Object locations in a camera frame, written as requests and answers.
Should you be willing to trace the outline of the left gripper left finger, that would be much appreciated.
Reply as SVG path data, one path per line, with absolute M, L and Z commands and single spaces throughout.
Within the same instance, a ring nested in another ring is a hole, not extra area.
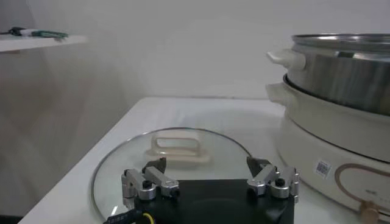
M 179 182 L 165 175 L 167 160 L 165 157 L 149 161 L 141 171 L 126 169 L 121 175 L 122 203 L 133 208 L 136 198 L 152 201 L 160 190 L 162 197 L 177 199 L 180 196 Z

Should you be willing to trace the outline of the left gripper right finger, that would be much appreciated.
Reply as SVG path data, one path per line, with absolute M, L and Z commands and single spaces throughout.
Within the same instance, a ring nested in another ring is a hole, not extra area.
M 291 197 L 294 203 L 299 200 L 299 173 L 295 167 L 287 166 L 280 170 L 266 159 L 248 156 L 247 166 L 252 178 L 246 183 L 248 190 L 256 197 L 264 196 L 267 192 L 277 199 Z

